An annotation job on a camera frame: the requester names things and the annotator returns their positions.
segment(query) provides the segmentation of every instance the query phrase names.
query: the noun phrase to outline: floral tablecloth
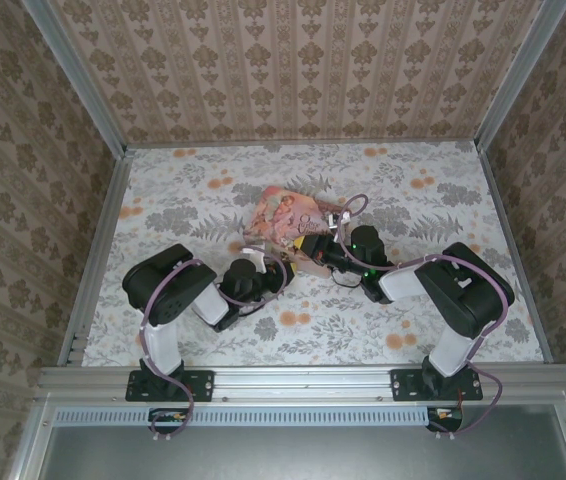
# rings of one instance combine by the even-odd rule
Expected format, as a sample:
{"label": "floral tablecloth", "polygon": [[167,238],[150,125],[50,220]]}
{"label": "floral tablecloth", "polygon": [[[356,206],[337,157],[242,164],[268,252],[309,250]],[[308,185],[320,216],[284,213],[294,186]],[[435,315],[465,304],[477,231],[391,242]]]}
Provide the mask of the floral tablecloth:
{"label": "floral tablecloth", "polygon": [[[182,243],[224,272],[268,185],[334,203],[366,193],[370,205],[356,220],[376,226],[394,263],[465,242],[517,295],[476,359],[542,360],[471,142],[159,148],[134,155],[84,366],[138,363],[141,317],[121,288],[130,267]],[[191,310],[178,321],[186,364],[201,366],[420,362],[444,326],[427,296],[382,306],[360,289],[303,273],[279,301],[224,332],[213,332]]]}

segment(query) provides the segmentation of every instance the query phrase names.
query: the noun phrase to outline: metal bracket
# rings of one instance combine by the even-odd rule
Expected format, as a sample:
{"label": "metal bracket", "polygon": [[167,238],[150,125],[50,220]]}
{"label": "metal bracket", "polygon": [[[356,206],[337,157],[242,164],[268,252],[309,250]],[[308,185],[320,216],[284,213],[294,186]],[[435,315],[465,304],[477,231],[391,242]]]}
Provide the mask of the metal bracket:
{"label": "metal bracket", "polygon": [[[211,402],[214,393],[214,372],[212,370],[185,370],[179,380],[185,385],[195,402]],[[128,402],[187,402],[185,392],[177,389],[173,395],[166,396],[156,388],[156,384],[142,370],[130,373],[125,390]]]}
{"label": "metal bracket", "polygon": [[463,401],[483,400],[483,390],[479,374],[474,370],[466,368],[454,375],[453,387],[444,389],[442,393],[433,398],[432,393],[426,388],[420,368],[402,368],[392,370],[392,396],[395,402],[415,401],[458,401],[459,390]]}

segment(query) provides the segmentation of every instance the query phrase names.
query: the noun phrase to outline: aluminum frame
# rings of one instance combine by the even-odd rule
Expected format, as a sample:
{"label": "aluminum frame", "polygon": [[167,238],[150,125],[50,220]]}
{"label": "aluminum frame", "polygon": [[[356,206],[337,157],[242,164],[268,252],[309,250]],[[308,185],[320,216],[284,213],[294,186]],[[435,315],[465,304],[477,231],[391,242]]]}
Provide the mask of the aluminum frame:
{"label": "aluminum frame", "polygon": [[112,246],[112,238],[119,218],[119,210],[123,203],[123,195],[127,188],[133,156],[126,154],[115,163],[112,179],[105,196],[101,215],[96,225],[96,232],[90,247],[90,253],[85,263],[83,277],[74,300],[74,307],[70,314],[63,345],[57,361],[58,366],[66,365],[71,361],[74,341],[79,338],[86,339],[90,332],[90,325],[99,299],[101,282],[105,275],[107,258]]}
{"label": "aluminum frame", "polygon": [[[450,405],[454,402],[394,402],[390,371],[413,365],[349,367],[212,367],[214,398],[208,405],[229,407],[385,407]],[[485,363],[481,369],[501,379],[503,405],[553,405],[566,444],[566,365],[540,363]],[[55,412],[63,407],[185,407],[183,402],[125,401],[131,368],[46,368],[39,381],[34,407],[16,455],[11,480],[37,479],[53,429]],[[483,384],[487,405],[496,393],[491,381]]]}
{"label": "aluminum frame", "polygon": [[92,81],[88,73],[89,69],[85,68],[74,50],[54,8],[50,2],[41,0],[23,0],[23,4],[43,34],[54,58],[63,68],[114,159],[117,161],[122,159],[125,155],[125,141],[120,126],[110,113],[107,99],[101,96],[98,87]]}
{"label": "aluminum frame", "polygon": [[487,150],[494,140],[565,11],[566,0],[548,0],[541,4],[525,40],[476,132],[479,150]]}

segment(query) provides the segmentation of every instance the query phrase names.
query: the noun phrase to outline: cable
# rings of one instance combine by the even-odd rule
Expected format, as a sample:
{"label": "cable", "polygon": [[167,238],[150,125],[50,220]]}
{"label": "cable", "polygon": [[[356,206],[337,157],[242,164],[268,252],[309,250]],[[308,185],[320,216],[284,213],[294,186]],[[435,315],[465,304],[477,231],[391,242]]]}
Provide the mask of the cable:
{"label": "cable", "polygon": [[283,290],[285,290],[285,287],[287,286],[287,271],[285,270],[285,264],[281,261],[281,259],[279,257],[277,257],[276,255],[272,255],[270,252],[263,250],[262,248],[259,247],[255,247],[254,245],[244,245],[243,247],[241,247],[241,250],[243,250],[244,248],[249,248],[250,250],[256,250],[257,252],[261,252],[262,254],[266,255],[267,257],[270,257],[271,259],[273,259],[276,263],[279,264],[279,267],[281,267],[281,271],[283,272],[283,281],[281,282],[281,288],[279,288],[278,292],[276,292],[274,294],[274,296],[267,298],[265,300],[261,300],[260,302],[240,302],[238,300],[234,300],[233,298],[228,297],[227,295],[225,295],[221,289],[218,289],[219,295],[221,295],[221,297],[230,303],[233,303],[234,305],[238,305],[239,307],[260,307],[262,305],[265,305],[266,303],[270,303],[272,300],[276,299],[279,295],[281,295],[283,293]]}
{"label": "cable", "polygon": [[[157,285],[157,287],[154,289],[154,292],[152,292],[152,295],[150,295],[150,299],[148,300],[147,305],[145,306],[145,311],[143,312],[143,320],[141,321],[141,326],[139,328],[139,338],[141,340],[141,348],[143,349],[143,359],[145,361],[145,364],[148,366],[148,368],[154,375],[165,380],[166,382],[176,385],[187,396],[188,410],[187,410],[187,414],[185,415],[185,419],[176,430],[174,430],[169,434],[170,436],[181,433],[185,428],[185,426],[192,419],[192,415],[194,414],[194,397],[192,396],[192,392],[190,392],[190,390],[185,385],[183,385],[175,378],[172,378],[169,375],[166,375],[163,372],[161,372],[161,370],[159,370],[159,367],[157,367],[156,363],[154,363],[154,360],[152,360],[152,357],[150,356],[150,349],[147,346],[147,339],[145,338],[145,327],[150,321],[150,312],[152,312],[152,307],[154,306],[154,302],[156,301],[159,294],[163,291],[165,286],[168,283],[170,283],[170,281],[172,281],[172,279],[176,277],[179,273],[181,273],[184,269],[201,264],[203,264],[203,262],[198,259],[188,260],[187,262],[180,264],[169,274],[167,274],[163,280],[161,280],[161,283]],[[156,431],[155,421],[153,421],[152,424],[150,425],[150,430],[154,434],[155,438],[159,438],[159,436],[161,435],[159,432]]]}
{"label": "cable", "polygon": [[459,410],[461,410],[461,415],[463,415],[463,392],[461,391],[461,389],[458,389],[459,391],[459,403],[456,405],[456,408],[458,408]]}
{"label": "cable", "polygon": [[[407,263],[399,264],[399,265],[396,265],[396,266],[388,266],[388,267],[380,267],[380,266],[377,266],[377,265],[370,265],[370,264],[361,262],[358,258],[356,258],[354,255],[352,255],[350,253],[350,251],[347,249],[347,246],[345,245],[345,242],[343,241],[344,234],[343,234],[343,229],[342,229],[342,226],[341,226],[341,219],[343,218],[343,214],[347,211],[347,208],[350,206],[350,204],[352,204],[352,202],[359,200],[359,199],[363,200],[363,206],[361,208],[359,208],[356,212],[351,213],[350,217],[353,218],[353,217],[356,217],[357,215],[360,215],[361,213],[363,213],[363,211],[367,207],[367,204],[369,203],[369,199],[368,199],[367,195],[365,195],[364,193],[359,193],[358,195],[354,195],[347,202],[345,202],[345,204],[343,205],[343,208],[341,209],[341,214],[339,215],[339,217],[336,221],[336,232],[337,232],[337,237],[338,237],[337,241],[339,242],[339,245],[343,249],[343,253],[345,253],[345,255],[347,257],[349,257],[349,259],[352,260],[354,263],[356,263],[356,264],[358,264],[362,267],[374,269],[374,270],[377,270],[377,271],[392,272],[392,271],[395,271],[395,270],[399,270],[401,268],[419,265],[419,264],[422,264],[422,263],[425,263],[425,262],[428,262],[428,261],[446,260],[448,262],[453,262],[453,263],[456,263],[457,265],[461,265],[465,268],[468,268],[469,270],[472,270],[474,273],[483,277],[494,288],[494,291],[497,293],[497,295],[499,296],[499,299],[501,300],[501,305],[502,305],[501,316],[496,320],[496,322],[494,322],[492,325],[485,328],[481,332],[478,339],[476,340],[476,342],[472,346],[470,352],[465,357],[466,365],[468,365],[470,368],[472,368],[479,375],[483,375],[485,377],[490,378],[491,380],[496,382],[496,384],[498,386],[498,391],[496,392],[496,395],[492,399],[492,402],[490,403],[488,408],[485,410],[485,412],[483,412],[483,415],[481,415],[481,417],[476,422],[472,423],[470,426],[468,426],[466,428],[462,428],[461,430],[458,430],[455,433],[458,434],[458,433],[469,432],[469,431],[473,430],[479,423],[481,423],[485,419],[485,417],[487,417],[489,415],[489,413],[494,409],[494,407],[496,407],[496,404],[498,403],[499,399],[501,398],[501,395],[503,394],[503,384],[501,383],[501,381],[498,378],[496,378],[494,375],[477,368],[473,363],[470,362],[470,360],[474,357],[474,355],[476,355],[476,352],[478,351],[478,349],[481,347],[481,345],[485,341],[485,338],[490,333],[492,333],[494,330],[496,330],[505,321],[505,318],[507,317],[507,312],[508,312],[508,309],[509,309],[509,305],[508,305],[508,302],[507,302],[507,297],[505,296],[505,292],[503,291],[501,286],[496,282],[496,280],[494,280],[491,276],[489,276],[484,270],[480,269],[479,267],[477,267],[476,265],[474,265],[470,262],[467,262],[465,260],[461,260],[460,258],[452,257],[450,255],[441,255],[441,254],[425,255],[422,259],[417,258],[417,259],[414,259],[414,260],[410,260]],[[435,422],[430,422],[430,423],[432,423],[432,425],[441,429],[442,431],[447,432],[447,430],[444,427],[442,427],[441,425],[439,425]]]}
{"label": "cable", "polygon": [[483,375],[484,377],[487,377],[490,380],[492,380],[494,383],[496,383],[497,391],[496,391],[496,395],[494,395],[494,398],[492,399],[492,401],[490,402],[488,407],[485,409],[483,414],[478,418],[478,420],[471,423],[467,427],[463,427],[460,430],[457,430],[456,432],[450,432],[443,425],[440,425],[436,422],[430,421],[430,425],[434,425],[436,428],[438,428],[439,430],[441,430],[444,433],[447,433],[452,438],[453,438],[454,435],[458,435],[460,433],[467,433],[467,432],[474,430],[483,420],[485,420],[485,418],[490,414],[490,412],[492,410],[494,410],[494,408],[496,407],[496,404],[501,399],[501,395],[503,395],[503,383],[501,383],[501,381],[497,377],[495,377],[491,373],[486,372],[485,370],[481,370],[476,365],[474,365],[472,362],[468,362],[468,366],[472,370],[474,370],[476,373],[478,373],[479,375]]}
{"label": "cable", "polygon": [[[163,418],[163,417],[174,417],[176,419],[177,415],[181,415],[179,412],[158,412],[156,415],[154,415],[154,418],[152,418],[152,422],[150,423],[150,431],[152,433],[154,433],[154,439],[158,440],[159,435],[161,435],[159,432],[156,431],[156,422],[159,418]],[[165,434],[165,439],[166,440],[170,440],[172,438],[172,435],[176,434],[176,430],[175,429],[173,431],[171,431],[170,433],[166,433]]]}
{"label": "cable", "polygon": [[357,283],[356,285],[345,285],[344,283],[339,283],[336,281],[336,278],[334,278],[334,269],[332,269],[332,281],[334,283],[336,283],[339,287],[344,287],[344,288],[358,288],[359,285],[361,285],[361,281],[359,280],[359,283]]}
{"label": "cable", "polygon": [[261,305],[259,307],[256,307],[252,310],[250,310],[249,312],[245,312],[245,313],[239,313],[239,317],[249,317],[250,315],[252,315],[253,313],[258,312],[259,310],[261,310],[263,307],[265,307],[265,305]]}
{"label": "cable", "polygon": [[472,347],[472,349],[470,350],[470,352],[468,353],[468,355],[466,357],[467,361],[471,360],[474,357],[474,355],[476,355],[476,352],[478,351],[478,349],[481,347],[481,345],[485,341],[485,337],[487,337],[490,333],[492,333],[494,330],[499,328],[499,326],[505,321],[505,318],[507,317],[509,305],[507,303],[507,297],[505,296],[505,292],[503,291],[501,286],[497,283],[496,280],[494,280],[485,271],[483,271],[482,269],[480,269],[476,265],[474,265],[470,262],[467,262],[465,260],[461,260],[460,258],[452,257],[450,255],[441,255],[441,254],[438,254],[438,253],[434,253],[434,254],[431,254],[431,255],[425,255],[423,258],[416,258],[416,259],[410,260],[409,262],[406,262],[406,263],[401,263],[399,265],[387,266],[387,267],[381,267],[381,266],[378,266],[378,265],[371,265],[371,264],[360,261],[354,255],[352,255],[350,253],[350,251],[347,249],[347,246],[345,245],[345,242],[343,241],[344,234],[343,234],[343,230],[342,230],[342,226],[341,226],[341,219],[343,218],[343,214],[347,211],[347,208],[350,206],[350,204],[352,202],[359,200],[359,199],[363,200],[363,202],[364,202],[363,206],[361,208],[359,208],[356,212],[351,213],[350,217],[356,217],[356,216],[360,215],[363,212],[363,210],[365,210],[365,207],[367,207],[367,204],[369,203],[369,199],[368,199],[367,195],[365,195],[364,193],[359,193],[358,195],[354,195],[347,202],[345,202],[345,205],[343,205],[343,208],[341,209],[341,214],[339,215],[339,218],[336,221],[336,231],[337,231],[337,236],[338,236],[337,241],[339,242],[339,245],[341,245],[341,248],[343,249],[343,253],[350,260],[352,260],[354,263],[356,263],[356,264],[358,264],[362,267],[374,269],[374,270],[377,270],[377,271],[392,272],[392,271],[395,271],[395,270],[399,270],[401,268],[411,267],[411,266],[414,266],[414,265],[420,265],[422,263],[429,262],[429,261],[447,260],[448,262],[454,262],[457,265],[461,265],[461,266],[464,266],[465,268],[468,268],[469,270],[472,270],[474,273],[483,277],[494,288],[497,295],[499,296],[499,299],[501,300],[501,306],[502,306],[501,316],[496,320],[496,322],[494,322],[494,324],[490,325],[489,327],[487,327],[485,330],[483,330],[481,332],[481,334],[479,335],[479,339],[474,343],[474,346]]}

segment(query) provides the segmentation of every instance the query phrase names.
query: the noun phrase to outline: gray leaf pattern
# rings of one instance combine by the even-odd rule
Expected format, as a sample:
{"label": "gray leaf pattern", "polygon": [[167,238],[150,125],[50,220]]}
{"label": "gray leaf pattern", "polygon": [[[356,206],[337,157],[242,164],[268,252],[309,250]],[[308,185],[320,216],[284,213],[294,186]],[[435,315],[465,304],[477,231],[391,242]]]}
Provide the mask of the gray leaf pattern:
{"label": "gray leaf pattern", "polygon": [[[243,228],[269,185],[335,204],[365,192],[370,204],[351,227],[375,225],[393,262],[462,241],[518,285],[471,142],[139,150],[83,364],[138,365],[141,314],[128,304],[123,276],[175,243],[221,275],[236,258]],[[337,279],[358,281],[349,274]],[[179,322],[179,349],[186,364],[202,366],[420,362],[443,329],[427,296],[381,306],[360,289],[304,272],[276,302],[220,334],[191,309]],[[520,295],[506,324],[477,355],[478,361],[512,359],[541,359]],[[8,356],[5,362],[13,361]],[[9,368],[5,363],[3,371]]]}

